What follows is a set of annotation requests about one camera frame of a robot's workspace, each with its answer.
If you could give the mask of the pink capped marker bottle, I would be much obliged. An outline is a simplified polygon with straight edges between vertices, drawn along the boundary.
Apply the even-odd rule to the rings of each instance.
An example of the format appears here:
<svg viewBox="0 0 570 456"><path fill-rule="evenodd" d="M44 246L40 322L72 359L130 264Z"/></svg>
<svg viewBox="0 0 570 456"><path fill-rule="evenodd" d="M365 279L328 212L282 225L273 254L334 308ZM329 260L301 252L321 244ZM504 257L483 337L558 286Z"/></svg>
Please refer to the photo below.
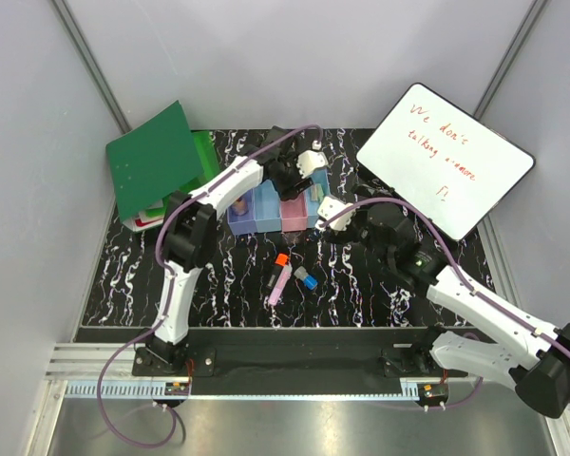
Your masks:
<svg viewBox="0 0 570 456"><path fill-rule="evenodd" d="M232 204L232 211L237 217L243 217L249 212L248 202L244 196L239 197Z"/></svg>

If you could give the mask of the pink highlighter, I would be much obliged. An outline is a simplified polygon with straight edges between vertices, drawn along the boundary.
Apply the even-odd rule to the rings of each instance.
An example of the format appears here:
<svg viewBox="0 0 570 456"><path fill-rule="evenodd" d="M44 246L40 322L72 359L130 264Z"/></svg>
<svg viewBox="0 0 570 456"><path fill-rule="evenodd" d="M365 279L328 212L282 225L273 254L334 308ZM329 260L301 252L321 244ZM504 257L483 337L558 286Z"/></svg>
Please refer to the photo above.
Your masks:
<svg viewBox="0 0 570 456"><path fill-rule="evenodd" d="M292 266L287 264L283 271L281 272L278 280L274 288L271 290L271 293L268 297L268 304L274 306L277 304L278 300L280 299L283 289L285 288L287 282L289 281L292 274Z"/></svg>

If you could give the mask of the green stapler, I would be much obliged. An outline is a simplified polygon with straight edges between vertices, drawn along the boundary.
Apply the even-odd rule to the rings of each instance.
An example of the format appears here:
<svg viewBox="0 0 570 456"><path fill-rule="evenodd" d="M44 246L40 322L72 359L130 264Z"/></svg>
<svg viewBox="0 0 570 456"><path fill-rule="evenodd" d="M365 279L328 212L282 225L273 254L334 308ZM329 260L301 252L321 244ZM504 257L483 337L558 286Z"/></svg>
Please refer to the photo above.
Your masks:
<svg viewBox="0 0 570 456"><path fill-rule="evenodd" d="M317 184L316 190L317 190L317 201L322 201L324 198L324 192L322 190L322 186L320 184Z"/></svg>

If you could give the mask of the orange capped black highlighter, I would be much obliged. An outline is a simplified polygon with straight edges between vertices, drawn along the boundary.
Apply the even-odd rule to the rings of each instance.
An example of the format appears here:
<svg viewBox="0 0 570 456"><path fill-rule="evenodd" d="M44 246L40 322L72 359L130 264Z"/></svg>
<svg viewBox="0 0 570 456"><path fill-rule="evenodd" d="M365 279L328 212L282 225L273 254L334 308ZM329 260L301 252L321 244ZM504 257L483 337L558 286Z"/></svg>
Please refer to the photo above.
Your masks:
<svg viewBox="0 0 570 456"><path fill-rule="evenodd" d="M267 281L266 287L268 290L272 290L276 285L276 281L278 280L281 272L283 271L284 267L289 262L289 256L284 253L279 253L275 259L275 263L273 269L270 273L269 279Z"/></svg>

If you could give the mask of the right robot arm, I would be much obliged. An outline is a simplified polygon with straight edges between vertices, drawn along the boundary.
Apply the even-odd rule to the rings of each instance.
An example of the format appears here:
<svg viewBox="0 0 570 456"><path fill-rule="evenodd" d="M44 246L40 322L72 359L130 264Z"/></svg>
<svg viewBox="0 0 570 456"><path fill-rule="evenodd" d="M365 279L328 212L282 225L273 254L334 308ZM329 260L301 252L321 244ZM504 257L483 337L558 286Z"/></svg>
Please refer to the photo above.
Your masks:
<svg viewBox="0 0 570 456"><path fill-rule="evenodd" d="M459 315L488 342L432 329L412 353L421 375L465 371L515 391L531 409L559 418L570 406L570 323L558 327L488 290L456 262L447 243L418 209L379 196L321 202L317 228L336 240L364 244L401 284Z"/></svg>

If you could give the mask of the light blue plastic bin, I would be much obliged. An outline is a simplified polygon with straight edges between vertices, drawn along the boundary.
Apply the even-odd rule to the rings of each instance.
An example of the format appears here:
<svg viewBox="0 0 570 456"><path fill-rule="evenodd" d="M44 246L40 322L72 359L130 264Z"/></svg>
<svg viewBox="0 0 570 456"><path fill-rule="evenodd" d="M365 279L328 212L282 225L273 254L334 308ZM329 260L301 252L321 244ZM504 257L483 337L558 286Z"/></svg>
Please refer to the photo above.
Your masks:
<svg viewBox="0 0 570 456"><path fill-rule="evenodd" d="M254 220L258 233L280 232L280 199L270 181L263 182L253 192Z"/></svg>

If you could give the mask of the purple plastic bin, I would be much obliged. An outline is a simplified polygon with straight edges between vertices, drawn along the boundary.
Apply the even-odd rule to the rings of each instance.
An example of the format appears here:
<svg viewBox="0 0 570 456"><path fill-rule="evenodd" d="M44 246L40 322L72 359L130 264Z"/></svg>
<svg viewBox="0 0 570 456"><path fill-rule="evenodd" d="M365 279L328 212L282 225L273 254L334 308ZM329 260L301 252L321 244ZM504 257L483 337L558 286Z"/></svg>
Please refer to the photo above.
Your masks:
<svg viewBox="0 0 570 456"><path fill-rule="evenodd" d="M257 231L257 224L255 219L255 200L252 190L243 194L247 199L249 212L243 217L237 217L232 211L232 205L228 209L227 221L234 236L242 236L253 234Z"/></svg>

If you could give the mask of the blue capped small bottle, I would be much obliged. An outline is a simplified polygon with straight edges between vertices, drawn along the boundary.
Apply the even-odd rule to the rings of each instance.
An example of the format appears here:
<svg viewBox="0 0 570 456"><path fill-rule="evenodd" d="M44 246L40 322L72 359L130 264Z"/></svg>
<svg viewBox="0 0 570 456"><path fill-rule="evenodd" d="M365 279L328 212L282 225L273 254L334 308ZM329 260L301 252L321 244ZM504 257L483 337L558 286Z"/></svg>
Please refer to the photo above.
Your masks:
<svg viewBox="0 0 570 456"><path fill-rule="evenodd" d="M310 275L303 266L299 266L294 270L294 276L300 280L307 289L315 290L317 288L317 280Z"/></svg>

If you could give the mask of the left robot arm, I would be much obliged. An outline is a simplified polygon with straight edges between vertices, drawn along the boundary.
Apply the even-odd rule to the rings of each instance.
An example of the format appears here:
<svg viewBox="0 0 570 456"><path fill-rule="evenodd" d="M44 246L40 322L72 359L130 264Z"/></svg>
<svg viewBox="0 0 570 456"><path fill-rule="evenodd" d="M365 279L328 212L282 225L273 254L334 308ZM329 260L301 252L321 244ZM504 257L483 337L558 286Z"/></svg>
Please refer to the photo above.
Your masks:
<svg viewBox="0 0 570 456"><path fill-rule="evenodd" d="M164 375L177 375L185 367L191 303L199 275L217 250L223 215L265 181L282 200L293 200L311 186L311 174L327 164L321 152L323 129L317 129L317 138L306 148L296 138L302 131L275 126L261 146L243 148L208 183L170 197L155 247L155 259L164 271L160 307L142 339Z"/></svg>

